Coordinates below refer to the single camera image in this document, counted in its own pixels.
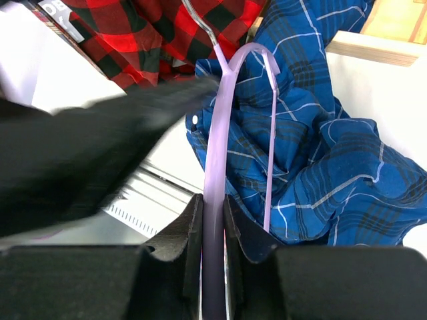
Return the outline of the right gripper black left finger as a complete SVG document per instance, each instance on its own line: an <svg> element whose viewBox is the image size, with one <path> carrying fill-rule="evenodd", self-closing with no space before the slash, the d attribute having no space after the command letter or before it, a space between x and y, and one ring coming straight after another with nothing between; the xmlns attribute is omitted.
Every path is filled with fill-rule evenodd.
<svg viewBox="0 0 427 320"><path fill-rule="evenodd" d="M141 245L1 253L2 319L197 319L203 198Z"/></svg>

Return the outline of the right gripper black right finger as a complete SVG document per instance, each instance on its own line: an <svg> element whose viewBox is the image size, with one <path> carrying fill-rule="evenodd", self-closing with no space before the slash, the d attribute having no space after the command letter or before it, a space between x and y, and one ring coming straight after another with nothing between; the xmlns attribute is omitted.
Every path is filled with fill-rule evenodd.
<svg viewBox="0 0 427 320"><path fill-rule="evenodd" d="M232 319L425 319L426 259L403 247L284 245L224 202Z"/></svg>

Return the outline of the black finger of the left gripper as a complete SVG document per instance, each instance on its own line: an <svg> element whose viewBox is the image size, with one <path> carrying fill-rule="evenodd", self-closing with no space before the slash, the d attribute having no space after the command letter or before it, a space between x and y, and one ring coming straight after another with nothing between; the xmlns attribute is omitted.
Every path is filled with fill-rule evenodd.
<svg viewBox="0 0 427 320"><path fill-rule="evenodd" d="M2 99L1 235L97 214L218 86L214 77L171 81L54 115Z"/></svg>

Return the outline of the lilac hanger of blue shirt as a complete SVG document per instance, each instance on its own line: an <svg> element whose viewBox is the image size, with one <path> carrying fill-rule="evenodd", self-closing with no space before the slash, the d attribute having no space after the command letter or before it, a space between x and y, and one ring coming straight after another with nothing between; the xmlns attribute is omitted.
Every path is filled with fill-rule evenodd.
<svg viewBox="0 0 427 320"><path fill-rule="evenodd" d="M226 319L226 284L224 269L224 201L226 159L230 115L236 81L247 55L256 51L263 57L272 88L272 101L277 101L276 75L280 69L273 54L263 45L248 43L226 60L214 32L196 13L190 1L183 2L191 18L208 34L222 69L222 78L211 118L203 189L203 243L201 268L201 313L203 319Z"/></svg>

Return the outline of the blue plaid shirt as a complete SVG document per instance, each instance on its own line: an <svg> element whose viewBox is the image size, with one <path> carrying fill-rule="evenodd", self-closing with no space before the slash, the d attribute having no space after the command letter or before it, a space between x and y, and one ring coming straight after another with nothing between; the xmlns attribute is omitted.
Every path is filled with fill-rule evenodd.
<svg viewBox="0 0 427 320"><path fill-rule="evenodd" d="M280 68L241 69L230 120L226 193L262 223L273 163L270 232L287 244L399 245L426 222L426 172L385 145L371 119L351 118L332 92L325 48L359 32L371 1L272 1L256 36Z"/></svg>

